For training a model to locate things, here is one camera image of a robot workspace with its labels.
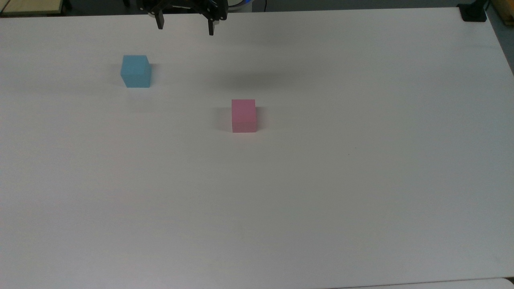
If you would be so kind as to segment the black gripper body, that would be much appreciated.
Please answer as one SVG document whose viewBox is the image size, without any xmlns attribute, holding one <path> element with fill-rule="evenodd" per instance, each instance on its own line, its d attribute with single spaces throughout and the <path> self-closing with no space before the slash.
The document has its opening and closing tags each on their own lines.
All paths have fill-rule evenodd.
<svg viewBox="0 0 514 289">
<path fill-rule="evenodd" d="M 191 10 L 212 21 L 226 20 L 229 10 L 227 0 L 136 0 L 136 6 L 156 20 L 172 8 Z"/>
</svg>

